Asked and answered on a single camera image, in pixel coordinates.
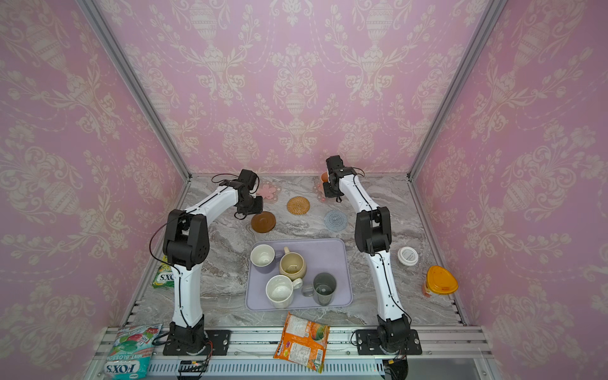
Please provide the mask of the brown round wooden coaster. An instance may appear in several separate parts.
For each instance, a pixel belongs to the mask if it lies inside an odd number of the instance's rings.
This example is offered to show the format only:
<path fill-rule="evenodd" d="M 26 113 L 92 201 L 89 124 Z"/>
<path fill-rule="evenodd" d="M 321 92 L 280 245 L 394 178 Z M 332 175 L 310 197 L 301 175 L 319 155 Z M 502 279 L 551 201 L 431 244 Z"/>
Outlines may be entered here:
<path fill-rule="evenodd" d="M 276 217 L 272 212 L 261 212 L 251 219 L 252 229 L 259 234 L 267 234 L 276 226 Z"/>

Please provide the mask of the woven rattan round coaster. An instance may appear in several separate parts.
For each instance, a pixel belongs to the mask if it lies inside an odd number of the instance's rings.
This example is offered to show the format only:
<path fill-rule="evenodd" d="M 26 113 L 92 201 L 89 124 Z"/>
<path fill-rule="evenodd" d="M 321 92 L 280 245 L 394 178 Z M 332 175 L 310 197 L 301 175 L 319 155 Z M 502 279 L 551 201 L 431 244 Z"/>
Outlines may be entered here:
<path fill-rule="evenodd" d="M 310 210 L 310 201 L 303 196 L 295 196 L 289 199 L 287 210 L 292 215 L 305 215 Z"/>

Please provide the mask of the cream yellow mug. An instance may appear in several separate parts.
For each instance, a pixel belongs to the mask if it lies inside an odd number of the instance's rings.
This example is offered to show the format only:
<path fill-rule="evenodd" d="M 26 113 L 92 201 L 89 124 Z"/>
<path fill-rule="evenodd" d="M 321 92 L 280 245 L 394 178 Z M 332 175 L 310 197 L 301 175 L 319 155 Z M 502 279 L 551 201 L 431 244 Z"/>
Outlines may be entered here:
<path fill-rule="evenodd" d="M 291 280 L 303 279 L 307 273 L 307 263 L 303 256 L 292 252 L 288 247 L 283 248 L 279 268 L 280 274 Z"/>

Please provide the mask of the lavender mug white inside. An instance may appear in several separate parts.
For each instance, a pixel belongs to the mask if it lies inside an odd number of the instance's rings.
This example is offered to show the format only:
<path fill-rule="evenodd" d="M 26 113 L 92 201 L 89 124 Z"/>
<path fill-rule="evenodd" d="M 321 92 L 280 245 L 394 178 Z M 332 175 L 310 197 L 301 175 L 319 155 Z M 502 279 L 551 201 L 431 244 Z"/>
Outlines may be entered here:
<path fill-rule="evenodd" d="M 253 269 L 262 274 L 271 273 L 276 267 L 276 252 L 270 245 L 255 246 L 250 253 Z"/>

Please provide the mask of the pink flower silicone coaster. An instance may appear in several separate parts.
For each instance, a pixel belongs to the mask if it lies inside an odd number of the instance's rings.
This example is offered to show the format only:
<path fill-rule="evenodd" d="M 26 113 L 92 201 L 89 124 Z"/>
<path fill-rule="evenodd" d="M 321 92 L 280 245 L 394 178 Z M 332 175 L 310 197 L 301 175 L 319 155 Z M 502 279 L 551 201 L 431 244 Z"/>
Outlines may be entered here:
<path fill-rule="evenodd" d="M 258 194 L 258 196 L 261 196 L 264 199 L 264 202 L 269 204 L 276 203 L 278 201 L 280 193 L 280 186 L 267 181 L 263 182 L 256 191 L 256 194 Z"/>

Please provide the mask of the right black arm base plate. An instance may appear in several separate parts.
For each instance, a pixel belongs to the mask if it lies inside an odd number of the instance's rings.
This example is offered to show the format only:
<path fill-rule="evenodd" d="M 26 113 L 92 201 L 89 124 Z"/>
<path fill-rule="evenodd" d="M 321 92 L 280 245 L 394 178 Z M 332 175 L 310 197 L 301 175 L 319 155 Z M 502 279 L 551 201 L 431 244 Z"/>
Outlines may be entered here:
<path fill-rule="evenodd" d="M 381 337 L 373 329 L 357 329 L 355 339 L 360 356 L 420 356 L 423 354 L 421 339 L 416 329 L 411 329 L 407 336 L 402 334 L 396 337 Z"/>

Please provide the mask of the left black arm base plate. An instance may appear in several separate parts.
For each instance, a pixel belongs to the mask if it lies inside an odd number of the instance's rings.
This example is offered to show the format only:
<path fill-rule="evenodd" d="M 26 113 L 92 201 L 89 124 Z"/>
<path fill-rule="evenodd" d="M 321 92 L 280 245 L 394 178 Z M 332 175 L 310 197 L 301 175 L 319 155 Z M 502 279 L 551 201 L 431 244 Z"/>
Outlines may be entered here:
<path fill-rule="evenodd" d="M 164 356 L 226 356 L 231 343 L 231 331 L 228 329 L 206 330 L 206 337 L 199 348 L 187 348 L 186 345 L 167 342 L 163 348 Z"/>

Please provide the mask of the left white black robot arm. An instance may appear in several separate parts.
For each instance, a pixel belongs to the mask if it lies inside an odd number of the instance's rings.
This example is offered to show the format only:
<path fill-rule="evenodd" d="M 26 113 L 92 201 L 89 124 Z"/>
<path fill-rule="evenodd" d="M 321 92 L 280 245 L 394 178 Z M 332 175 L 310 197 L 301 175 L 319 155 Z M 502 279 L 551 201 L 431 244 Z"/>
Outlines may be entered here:
<path fill-rule="evenodd" d="M 255 194 L 256 185 L 255 181 L 223 180 L 212 194 L 197 204 L 169 214 L 162 250 L 174 276 L 174 313 L 164 355 L 212 353 L 200 302 L 202 264 L 211 248 L 208 228 L 232 207 L 237 215 L 260 214 L 263 199 Z"/>

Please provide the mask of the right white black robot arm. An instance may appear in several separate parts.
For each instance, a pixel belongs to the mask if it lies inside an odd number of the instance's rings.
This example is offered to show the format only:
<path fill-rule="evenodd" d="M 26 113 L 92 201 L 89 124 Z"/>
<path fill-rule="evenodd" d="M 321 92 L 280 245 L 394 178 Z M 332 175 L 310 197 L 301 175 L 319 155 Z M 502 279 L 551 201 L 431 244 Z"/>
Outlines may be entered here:
<path fill-rule="evenodd" d="M 392 272 L 390 211 L 369 196 L 356 171 L 329 170 L 327 176 L 323 185 L 326 197 L 338 201 L 346 198 L 356 211 L 354 237 L 357 249 L 367 255 L 375 286 L 380 345 L 386 352 L 399 352 L 407 345 L 411 318 L 399 299 Z"/>

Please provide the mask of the blue knitted round coaster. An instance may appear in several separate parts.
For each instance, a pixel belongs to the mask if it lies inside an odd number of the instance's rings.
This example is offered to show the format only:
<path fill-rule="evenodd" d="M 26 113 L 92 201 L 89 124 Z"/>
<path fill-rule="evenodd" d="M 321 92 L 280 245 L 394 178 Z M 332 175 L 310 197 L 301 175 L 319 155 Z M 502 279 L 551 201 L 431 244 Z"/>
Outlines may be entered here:
<path fill-rule="evenodd" d="M 347 228 L 348 217 L 339 210 L 331 210 L 326 213 L 324 224 L 329 231 L 340 232 Z"/>

